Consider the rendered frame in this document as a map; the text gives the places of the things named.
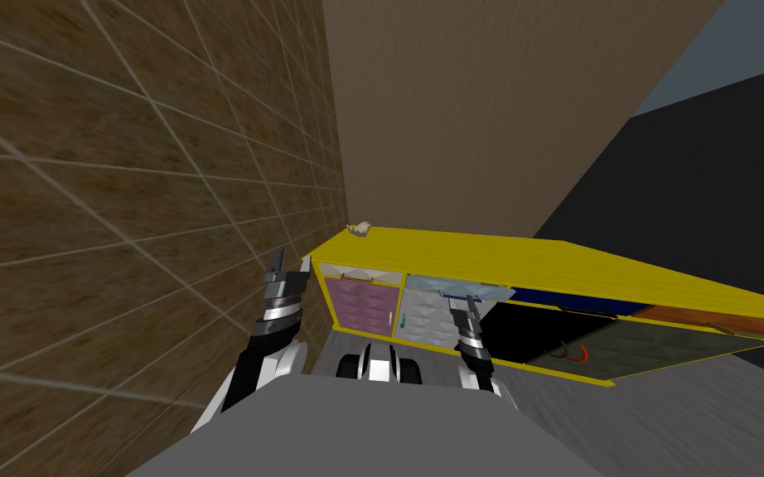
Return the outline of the yellow cabinet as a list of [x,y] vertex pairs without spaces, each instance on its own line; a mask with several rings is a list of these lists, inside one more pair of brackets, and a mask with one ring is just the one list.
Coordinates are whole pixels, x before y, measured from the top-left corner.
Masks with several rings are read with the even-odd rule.
[[[455,348],[444,349],[394,337],[402,295],[405,289],[410,289],[405,285],[409,274],[764,318],[764,295],[558,240],[379,227],[373,228],[364,238],[348,231],[340,232],[311,251],[309,257],[335,330],[449,355],[459,352]],[[403,283],[396,287],[400,299],[390,337],[339,326],[326,290],[325,277],[328,276],[320,272],[319,263],[403,274]],[[483,343],[495,365],[604,387],[621,379],[602,381],[529,364],[545,350],[558,347],[560,341],[578,341],[613,325],[615,320],[511,300],[483,301],[477,303],[477,307]],[[724,334],[705,327],[633,315],[617,316],[617,320]]]

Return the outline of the grey cabinet door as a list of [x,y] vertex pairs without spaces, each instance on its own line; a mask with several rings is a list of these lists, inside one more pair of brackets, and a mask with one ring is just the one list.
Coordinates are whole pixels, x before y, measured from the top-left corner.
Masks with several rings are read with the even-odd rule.
[[[407,316],[405,329],[400,328],[402,314]],[[394,337],[398,340],[454,349],[460,335],[449,311],[447,298],[441,297],[437,292],[405,289]]]

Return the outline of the purple cabinet door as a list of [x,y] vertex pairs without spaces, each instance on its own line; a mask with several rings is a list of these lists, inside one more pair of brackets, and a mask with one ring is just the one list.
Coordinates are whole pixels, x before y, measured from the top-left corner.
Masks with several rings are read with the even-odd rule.
[[339,326],[348,330],[390,337],[389,312],[396,311],[400,291],[396,287],[350,282],[325,277],[326,290],[334,307]]

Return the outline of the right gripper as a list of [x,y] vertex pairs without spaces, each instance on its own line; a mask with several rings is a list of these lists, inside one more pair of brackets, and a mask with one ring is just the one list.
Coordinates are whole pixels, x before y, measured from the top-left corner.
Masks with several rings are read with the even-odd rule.
[[448,298],[448,307],[454,325],[458,329],[460,340],[481,342],[481,327],[479,318],[474,315],[478,312],[477,297],[467,295],[466,301],[469,311],[464,311],[464,301],[456,298]]

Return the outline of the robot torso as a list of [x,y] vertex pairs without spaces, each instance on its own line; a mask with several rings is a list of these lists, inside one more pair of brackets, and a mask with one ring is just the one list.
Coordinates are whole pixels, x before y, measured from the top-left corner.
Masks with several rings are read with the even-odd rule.
[[127,477],[604,477],[500,397],[394,349],[275,378]]

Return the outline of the dark green cabinet door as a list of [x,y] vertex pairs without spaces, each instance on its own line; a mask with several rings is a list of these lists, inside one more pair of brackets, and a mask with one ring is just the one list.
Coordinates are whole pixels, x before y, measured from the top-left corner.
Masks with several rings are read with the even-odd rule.
[[764,340],[749,337],[630,320],[615,320],[578,342],[588,348],[590,356],[585,363],[559,361],[543,354],[529,364],[607,381],[764,346]]

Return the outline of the white drawer front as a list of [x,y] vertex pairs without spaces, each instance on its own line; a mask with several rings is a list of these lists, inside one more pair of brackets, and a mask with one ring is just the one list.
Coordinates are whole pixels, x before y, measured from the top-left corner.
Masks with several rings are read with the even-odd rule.
[[400,272],[390,272],[384,270],[371,269],[366,267],[354,267],[346,265],[337,265],[331,263],[319,263],[320,272],[324,276],[340,279],[342,273],[348,276],[361,278],[374,278],[373,284],[384,284],[398,287],[403,283],[403,274]]

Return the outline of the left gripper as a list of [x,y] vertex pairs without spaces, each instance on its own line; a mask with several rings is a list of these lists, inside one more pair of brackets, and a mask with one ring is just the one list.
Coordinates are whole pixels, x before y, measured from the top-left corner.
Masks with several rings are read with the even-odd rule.
[[305,257],[299,271],[282,272],[284,254],[284,249],[278,249],[269,261],[269,270],[264,274],[264,300],[298,303],[307,288],[312,260],[310,257]]

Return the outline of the light blue drawer front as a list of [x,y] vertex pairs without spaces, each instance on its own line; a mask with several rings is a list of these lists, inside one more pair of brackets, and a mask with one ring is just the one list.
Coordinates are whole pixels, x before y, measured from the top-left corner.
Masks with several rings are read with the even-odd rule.
[[473,296],[475,301],[508,301],[515,295],[515,289],[510,287],[413,274],[407,276],[405,285],[407,288],[437,292],[461,300]]

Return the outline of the dark blue drawer front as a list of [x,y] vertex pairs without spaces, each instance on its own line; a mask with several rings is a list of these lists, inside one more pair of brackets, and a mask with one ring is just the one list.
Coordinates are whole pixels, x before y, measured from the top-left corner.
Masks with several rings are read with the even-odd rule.
[[521,287],[513,287],[513,289],[515,289],[515,295],[510,299],[511,301],[534,303],[545,306],[555,306],[556,304],[559,304],[561,306],[569,306],[592,311],[609,311],[618,316],[632,316],[635,313],[650,307],[648,304],[633,301],[621,301],[593,296],[580,296]]

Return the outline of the brown drawer front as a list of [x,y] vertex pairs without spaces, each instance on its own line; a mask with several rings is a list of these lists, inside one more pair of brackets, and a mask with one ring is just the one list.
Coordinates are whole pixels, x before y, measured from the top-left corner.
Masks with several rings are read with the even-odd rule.
[[634,317],[678,325],[693,325],[711,329],[705,321],[716,323],[730,330],[764,332],[764,318],[737,316],[709,311],[696,311],[669,306],[650,306],[633,315]]

